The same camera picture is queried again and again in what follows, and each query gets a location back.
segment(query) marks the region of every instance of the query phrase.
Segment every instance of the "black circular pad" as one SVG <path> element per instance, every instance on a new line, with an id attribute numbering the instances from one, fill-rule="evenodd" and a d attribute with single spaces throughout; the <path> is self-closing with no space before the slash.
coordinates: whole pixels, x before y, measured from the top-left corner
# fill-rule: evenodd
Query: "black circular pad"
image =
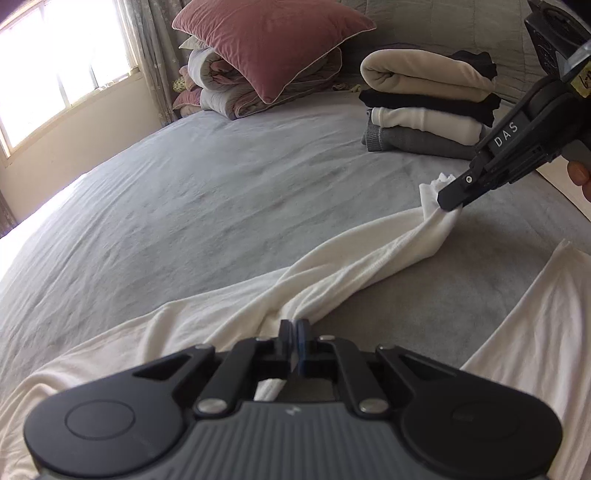
<path id="1" fill-rule="evenodd" d="M 473 375 L 425 382 L 401 429 L 434 469 L 472 480 L 533 478 L 550 467 L 562 439 L 546 404 Z"/>
<path id="2" fill-rule="evenodd" d="M 66 426 L 86 440 L 108 440 L 123 435 L 134 424 L 133 409 L 113 400 L 95 400 L 74 407 Z"/>
<path id="3" fill-rule="evenodd" d="M 103 478 L 153 463 L 183 431 L 169 390 L 124 372 L 46 399 L 28 416 L 24 437 L 40 466 L 65 476 Z"/>

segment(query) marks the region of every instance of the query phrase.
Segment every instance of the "folded gray sweater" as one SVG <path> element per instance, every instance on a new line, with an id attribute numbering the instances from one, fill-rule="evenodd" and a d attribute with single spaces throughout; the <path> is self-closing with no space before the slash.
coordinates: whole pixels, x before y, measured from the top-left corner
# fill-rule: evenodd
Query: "folded gray sweater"
<path id="1" fill-rule="evenodd" d="M 467 147 L 453 140 L 439 137 L 430 132 L 421 132 L 414 128 L 379 127 L 372 123 L 371 118 L 361 143 L 367 145 L 370 152 L 402 150 L 421 155 L 461 158 L 463 160 L 471 160 L 475 156 L 474 147 Z"/>

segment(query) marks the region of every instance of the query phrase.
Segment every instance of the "gray textured grip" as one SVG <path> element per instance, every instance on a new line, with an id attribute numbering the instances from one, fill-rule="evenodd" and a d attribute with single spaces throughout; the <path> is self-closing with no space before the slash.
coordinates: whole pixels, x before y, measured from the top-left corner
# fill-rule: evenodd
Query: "gray textured grip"
<path id="1" fill-rule="evenodd" d="M 45 472 L 41 478 L 58 478 Z M 342 403 L 246 402 L 202 420 L 186 441 L 134 480 L 443 480 L 414 460 L 383 421 Z"/>

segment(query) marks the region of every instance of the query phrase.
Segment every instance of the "finger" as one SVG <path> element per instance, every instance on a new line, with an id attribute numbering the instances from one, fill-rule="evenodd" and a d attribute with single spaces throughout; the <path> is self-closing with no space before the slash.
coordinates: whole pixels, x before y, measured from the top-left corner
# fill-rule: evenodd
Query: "finger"
<path id="1" fill-rule="evenodd" d="M 591 181 L 588 181 L 585 185 L 583 185 L 582 189 L 585 198 L 591 202 Z"/>
<path id="2" fill-rule="evenodd" d="M 569 177 L 577 186 L 585 185 L 589 181 L 589 171 L 581 162 L 570 161 L 566 167 Z"/>

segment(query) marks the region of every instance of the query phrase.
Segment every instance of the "folded white shirt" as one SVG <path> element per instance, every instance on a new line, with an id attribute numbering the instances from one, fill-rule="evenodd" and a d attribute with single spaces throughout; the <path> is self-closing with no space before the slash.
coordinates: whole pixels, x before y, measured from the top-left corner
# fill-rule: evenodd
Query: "folded white shirt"
<path id="1" fill-rule="evenodd" d="M 372 109 L 371 121 L 384 128 L 409 127 L 431 132 L 467 146 L 476 145 L 482 132 L 482 124 L 472 117 L 422 107 L 376 107 Z"/>

